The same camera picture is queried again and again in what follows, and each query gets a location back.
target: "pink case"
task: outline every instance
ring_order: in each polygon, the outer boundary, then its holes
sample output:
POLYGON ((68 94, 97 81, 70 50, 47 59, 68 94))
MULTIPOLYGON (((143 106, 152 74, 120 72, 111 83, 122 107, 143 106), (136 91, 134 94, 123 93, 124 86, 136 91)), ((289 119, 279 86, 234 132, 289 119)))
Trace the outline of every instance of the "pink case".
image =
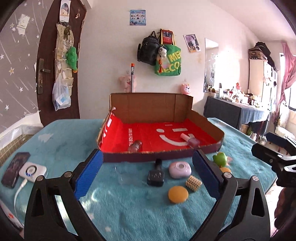
POLYGON ((170 164, 168 171, 174 179, 189 177, 191 175, 191 167, 185 161, 176 161, 170 164))

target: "wireless charging pad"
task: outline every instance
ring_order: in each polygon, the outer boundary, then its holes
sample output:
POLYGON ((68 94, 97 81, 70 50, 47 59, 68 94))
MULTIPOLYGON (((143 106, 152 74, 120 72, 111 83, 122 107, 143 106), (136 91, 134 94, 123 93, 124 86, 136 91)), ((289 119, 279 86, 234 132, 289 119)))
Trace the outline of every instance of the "wireless charging pad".
POLYGON ((30 182, 35 182, 36 178, 40 175, 47 176, 47 169, 45 166, 41 166, 32 162, 26 162, 21 170, 19 175, 25 179, 28 179, 30 182))

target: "gray wallpaper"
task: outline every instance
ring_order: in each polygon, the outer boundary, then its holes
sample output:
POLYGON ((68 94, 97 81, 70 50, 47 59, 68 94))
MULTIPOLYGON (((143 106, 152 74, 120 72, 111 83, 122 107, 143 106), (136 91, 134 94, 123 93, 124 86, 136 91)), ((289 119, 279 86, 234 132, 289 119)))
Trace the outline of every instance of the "gray wallpaper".
POLYGON ((0 33, 0 133, 25 115, 38 111, 34 65, 52 2, 23 2, 0 33), (25 34, 22 34, 24 25, 18 26, 22 16, 30 18, 25 34))

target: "table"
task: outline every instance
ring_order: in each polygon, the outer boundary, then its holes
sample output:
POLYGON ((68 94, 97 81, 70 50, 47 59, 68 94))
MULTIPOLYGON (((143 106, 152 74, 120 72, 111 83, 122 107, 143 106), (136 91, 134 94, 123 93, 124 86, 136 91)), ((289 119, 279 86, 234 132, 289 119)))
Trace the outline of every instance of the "table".
POLYGON ((240 130, 242 124, 250 124, 253 132, 263 135, 267 128, 269 110, 208 96, 203 115, 218 118, 237 130, 240 130))
MULTIPOLYGON (((230 169, 235 177, 259 177, 264 191, 275 180, 271 167, 252 156, 251 147, 255 143, 240 131, 216 119, 208 119, 224 131, 221 151, 232 157, 230 169)), ((103 120, 58 120, 34 135, 17 152, 29 152, 28 161, 44 165, 47 178, 60 177, 65 171, 73 171, 96 148, 96 136, 103 120)), ((14 154, 0 168, 2 178, 14 154)), ((183 158, 192 168, 192 158, 183 158)), ((168 190, 175 185, 184 186, 186 179, 172 179, 168 173, 171 162, 163 162, 165 183, 156 188, 147 185, 148 171, 154 168, 153 162, 145 163, 103 163, 87 195, 80 202, 97 229, 107 241, 120 240, 171 240, 188 241, 200 227, 215 199, 211 198, 204 185, 193 193, 189 192, 186 202, 172 205, 168 200, 168 190)), ((13 198, 19 188, 20 177, 14 189, 0 184, 0 199, 14 213, 13 198)), ((21 190, 16 202, 19 220, 23 223, 33 183, 28 182, 21 190)), ((238 205, 236 197, 225 225, 231 223, 238 205)), ((67 229, 75 233, 61 198, 57 204, 67 229)))

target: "pink bear plush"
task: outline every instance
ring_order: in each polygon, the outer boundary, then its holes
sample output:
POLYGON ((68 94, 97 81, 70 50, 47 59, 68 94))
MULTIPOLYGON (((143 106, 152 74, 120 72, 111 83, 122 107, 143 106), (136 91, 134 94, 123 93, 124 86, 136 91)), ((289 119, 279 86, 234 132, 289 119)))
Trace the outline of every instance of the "pink bear plush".
POLYGON ((190 94, 189 84, 181 84, 181 94, 184 94, 184 95, 190 94))
MULTIPOLYGON (((126 74, 125 76, 121 76, 118 79, 122 85, 122 87, 124 88, 124 92, 125 93, 130 93, 131 92, 131 75, 130 74, 126 74)), ((135 87, 136 87, 136 78, 135 76, 133 77, 133 90, 135 91, 135 87)))

